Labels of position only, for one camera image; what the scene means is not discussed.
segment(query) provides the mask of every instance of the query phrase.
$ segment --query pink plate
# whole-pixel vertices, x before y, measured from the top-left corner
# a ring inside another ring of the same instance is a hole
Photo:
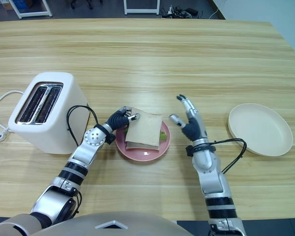
[[[131,149],[126,150],[126,142],[124,136],[124,128],[116,131],[116,145],[123,155],[135,161],[151,161],[163,155],[169,147],[171,135],[167,125],[162,122],[161,131],[167,134],[167,140],[162,141],[159,146],[159,151],[149,149]]]

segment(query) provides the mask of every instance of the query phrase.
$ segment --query chair leg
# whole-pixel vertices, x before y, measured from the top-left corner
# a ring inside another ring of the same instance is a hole
[[[90,3],[90,0],[87,0],[87,2],[88,2],[88,7],[89,7],[89,9],[92,10],[92,9],[93,9],[93,6],[92,6],[92,4]]]
[[[75,8],[74,4],[75,4],[76,1],[77,1],[77,0],[72,0],[72,1],[71,1],[70,5],[71,5],[71,8],[72,8],[72,9]]]

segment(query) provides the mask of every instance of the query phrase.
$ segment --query toaster slot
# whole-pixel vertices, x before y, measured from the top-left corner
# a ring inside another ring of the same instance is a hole
[[[63,83],[40,82],[36,84],[21,108],[17,124],[43,124],[47,121],[61,93]]]
[[[28,123],[31,121],[31,119],[34,116],[35,111],[37,110],[39,103],[41,102],[45,92],[47,91],[47,88],[48,87],[38,87],[36,89],[35,93],[31,97],[31,100],[29,101],[28,105],[25,108],[23,106],[23,108],[22,108],[23,114],[21,115],[20,119],[18,120],[19,122]]]
[[[35,120],[35,123],[45,123],[51,110],[54,107],[55,102],[60,94],[61,87],[53,87],[50,89],[49,94],[43,104],[40,112]]]

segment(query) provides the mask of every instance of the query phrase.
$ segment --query bread slice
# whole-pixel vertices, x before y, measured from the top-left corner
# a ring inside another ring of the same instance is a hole
[[[143,148],[159,150],[159,134],[163,116],[132,108],[131,114],[135,113],[139,113],[140,118],[129,124],[125,139],[127,142],[126,149]]]

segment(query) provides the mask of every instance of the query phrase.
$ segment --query white power cord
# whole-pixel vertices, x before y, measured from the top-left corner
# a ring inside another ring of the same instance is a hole
[[[210,17],[209,17],[208,19],[211,19],[211,17],[214,16],[215,13],[218,12],[219,9],[221,9],[221,8],[219,8],[218,6],[216,6],[216,7],[217,7],[217,10],[216,10],[212,15],[210,15]]]
[[[1,100],[4,99],[6,96],[8,96],[9,94],[12,94],[12,93],[20,93],[20,94],[23,94],[23,92],[18,91],[18,90],[12,90],[12,91],[6,92],[4,95],[2,95],[2,96],[0,97],[0,102],[1,102]],[[0,127],[3,129],[3,131],[0,132],[0,142],[2,142],[3,140],[5,140],[6,134],[7,134],[8,132],[11,132],[11,131],[9,130],[9,127],[8,127],[8,126],[5,127],[5,126],[2,125],[1,123],[0,123]]]

